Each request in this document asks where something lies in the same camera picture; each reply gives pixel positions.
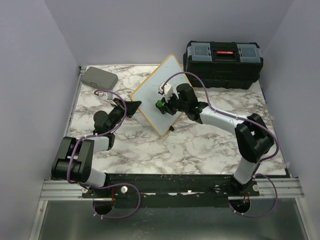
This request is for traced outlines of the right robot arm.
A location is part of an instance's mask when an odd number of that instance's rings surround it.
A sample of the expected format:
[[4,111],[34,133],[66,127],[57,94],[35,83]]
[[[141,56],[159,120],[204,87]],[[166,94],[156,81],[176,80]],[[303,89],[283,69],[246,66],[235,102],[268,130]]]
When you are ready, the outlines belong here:
[[233,174],[230,191],[241,196],[248,190],[248,183],[257,171],[259,161],[274,145],[272,133],[266,127],[261,116],[253,113],[250,116],[236,116],[229,112],[213,109],[208,102],[198,101],[194,89],[183,83],[176,87],[162,83],[158,93],[162,99],[155,104],[164,114],[184,113],[191,121],[210,125],[227,131],[236,137],[241,160]]

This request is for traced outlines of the yellow framed whiteboard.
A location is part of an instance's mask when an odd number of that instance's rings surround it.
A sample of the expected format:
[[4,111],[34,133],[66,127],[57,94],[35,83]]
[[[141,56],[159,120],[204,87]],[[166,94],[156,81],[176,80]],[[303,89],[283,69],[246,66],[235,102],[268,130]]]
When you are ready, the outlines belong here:
[[172,75],[182,72],[183,68],[175,55],[169,55],[130,95],[133,102],[140,101],[139,111],[159,136],[165,135],[181,115],[162,114],[156,107],[158,101],[164,102],[164,95],[159,93],[160,87]]

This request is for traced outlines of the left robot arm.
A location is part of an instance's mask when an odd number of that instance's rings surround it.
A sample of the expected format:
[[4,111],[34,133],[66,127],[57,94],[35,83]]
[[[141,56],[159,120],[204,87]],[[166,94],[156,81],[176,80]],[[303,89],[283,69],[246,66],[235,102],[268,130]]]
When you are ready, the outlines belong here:
[[106,173],[92,168],[93,155],[109,151],[113,147],[114,132],[120,127],[125,117],[131,118],[136,113],[141,104],[141,101],[122,102],[114,98],[111,112],[100,110],[94,114],[92,135],[79,139],[65,136],[61,140],[52,164],[51,178],[92,186],[99,197],[107,197],[110,194],[111,185],[108,183]]

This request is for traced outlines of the green whiteboard eraser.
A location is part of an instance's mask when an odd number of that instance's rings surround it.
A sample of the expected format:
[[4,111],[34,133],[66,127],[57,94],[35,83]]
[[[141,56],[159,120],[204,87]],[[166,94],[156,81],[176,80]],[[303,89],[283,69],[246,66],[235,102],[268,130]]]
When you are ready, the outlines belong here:
[[161,108],[163,106],[163,103],[161,100],[158,100],[155,105],[157,108]]

